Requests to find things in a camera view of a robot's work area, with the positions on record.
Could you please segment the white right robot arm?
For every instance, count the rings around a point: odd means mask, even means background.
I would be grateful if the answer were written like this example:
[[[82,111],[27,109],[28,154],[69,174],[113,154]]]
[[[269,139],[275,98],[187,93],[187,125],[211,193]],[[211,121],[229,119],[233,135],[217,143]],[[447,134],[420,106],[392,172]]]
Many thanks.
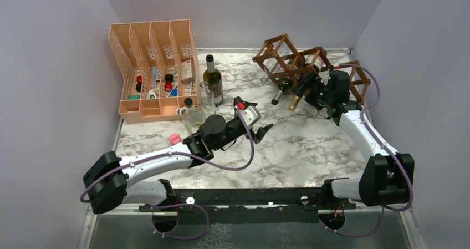
[[[350,100],[350,76],[342,70],[331,70],[324,81],[314,72],[308,73],[292,88],[293,111],[301,97],[320,110],[343,129],[367,161],[360,177],[333,179],[320,193],[321,204],[329,209],[342,199],[362,202],[367,206],[382,206],[392,211],[406,211],[413,203],[412,179],[414,159],[402,154],[383,140],[366,118],[366,108]]]

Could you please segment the clear bottle with white label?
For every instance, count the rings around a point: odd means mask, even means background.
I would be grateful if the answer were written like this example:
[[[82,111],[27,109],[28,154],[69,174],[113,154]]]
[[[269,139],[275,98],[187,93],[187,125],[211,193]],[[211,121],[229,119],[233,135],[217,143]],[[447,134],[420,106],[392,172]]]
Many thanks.
[[[202,109],[195,105],[191,98],[186,98],[184,100],[185,112],[182,115],[182,122],[191,135],[198,131],[198,128],[201,124],[205,122],[205,115]]]

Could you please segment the clear glass bottle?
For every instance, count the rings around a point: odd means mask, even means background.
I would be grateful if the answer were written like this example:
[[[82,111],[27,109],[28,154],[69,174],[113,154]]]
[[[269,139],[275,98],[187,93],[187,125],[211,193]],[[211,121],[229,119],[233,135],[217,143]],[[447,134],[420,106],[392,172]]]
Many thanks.
[[[216,114],[216,106],[214,103],[214,93],[209,89],[209,83],[207,81],[200,82],[201,97],[200,107],[205,117],[209,117]]]

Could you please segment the dark green wine bottle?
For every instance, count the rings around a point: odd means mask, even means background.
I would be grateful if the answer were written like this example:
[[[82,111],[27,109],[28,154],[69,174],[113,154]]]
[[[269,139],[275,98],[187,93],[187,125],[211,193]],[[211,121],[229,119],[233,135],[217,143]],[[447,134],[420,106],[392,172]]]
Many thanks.
[[[214,104],[216,107],[223,103],[223,87],[221,72],[215,67],[214,57],[206,55],[207,69],[203,74],[203,80],[208,83],[208,88],[214,93]]]

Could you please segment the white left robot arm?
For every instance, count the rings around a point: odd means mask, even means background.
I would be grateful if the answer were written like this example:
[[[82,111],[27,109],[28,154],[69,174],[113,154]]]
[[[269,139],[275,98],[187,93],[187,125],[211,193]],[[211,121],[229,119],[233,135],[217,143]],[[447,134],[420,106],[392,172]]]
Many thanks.
[[[210,115],[190,136],[166,149],[138,156],[118,157],[114,151],[102,154],[83,176],[85,186],[80,201],[89,203],[95,214],[103,214],[121,204],[154,204],[160,210],[173,206],[174,194],[169,182],[147,183],[147,178],[174,170],[190,169],[209,164],[222,170],[226,166],[212,161],[214,151],[226,149],[244,136],[250,142],[251,155],[240,169],[254,159],[254,146],[273,127],[268,124],[254,132],[252,127],[261,119],[257,103],[234,99],[234,118],[226,121],[221,115]]]

